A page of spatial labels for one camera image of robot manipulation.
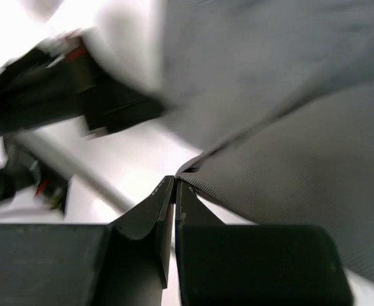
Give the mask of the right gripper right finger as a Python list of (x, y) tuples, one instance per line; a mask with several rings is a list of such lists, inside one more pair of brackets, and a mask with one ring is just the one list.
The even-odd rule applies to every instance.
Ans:
[(337, 248), (311, 225), (227, 225), (178, 181), (175, 249), (183, 305), (352, 305)]

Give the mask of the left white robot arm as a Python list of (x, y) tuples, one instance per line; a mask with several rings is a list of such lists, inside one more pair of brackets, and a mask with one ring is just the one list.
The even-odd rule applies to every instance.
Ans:
[(168, 111), (157, 1), (0, 1), (0, 136), (82, 117), (116, 133)]

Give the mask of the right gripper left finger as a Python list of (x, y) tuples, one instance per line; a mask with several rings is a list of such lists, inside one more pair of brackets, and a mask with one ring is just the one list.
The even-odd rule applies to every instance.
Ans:
[(174, 186), (109, 224), (0, 224), (0, 305), (160, 305)]

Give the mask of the grey pleated skirt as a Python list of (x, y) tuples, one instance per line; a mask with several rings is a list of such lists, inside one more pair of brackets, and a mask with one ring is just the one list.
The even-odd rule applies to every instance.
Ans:
[(257, 224), (309, 223), (374, 282), (374, 1), (168, 1), (177, 175)]

